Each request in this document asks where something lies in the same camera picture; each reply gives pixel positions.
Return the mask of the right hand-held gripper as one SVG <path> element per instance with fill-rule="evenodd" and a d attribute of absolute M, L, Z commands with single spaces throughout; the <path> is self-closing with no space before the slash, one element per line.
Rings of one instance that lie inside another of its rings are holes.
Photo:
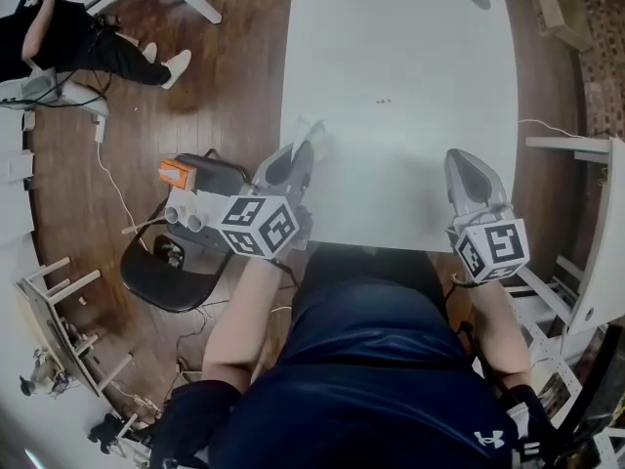
<path fill-rule="evenodd" d="M 454 211 L 446 232 L 465 270 L 453 282 L 485 284 L 515 275 L 529 262 L 529 247 L 499 175 L 461 149 L 446 153 L 444 173 Z"/>

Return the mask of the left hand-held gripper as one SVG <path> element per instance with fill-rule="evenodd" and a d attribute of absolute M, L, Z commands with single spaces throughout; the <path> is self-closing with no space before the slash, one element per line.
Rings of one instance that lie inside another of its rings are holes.
<path fill-rule="evenodd" d="M 229 198 L 214 229 L 235 254 L 272 260 L 287 246 L 307 246 L 313 216 L 303 201 L 313 161 L 309 141 L 290 144 L 259 166 L 249 192 Z"/>

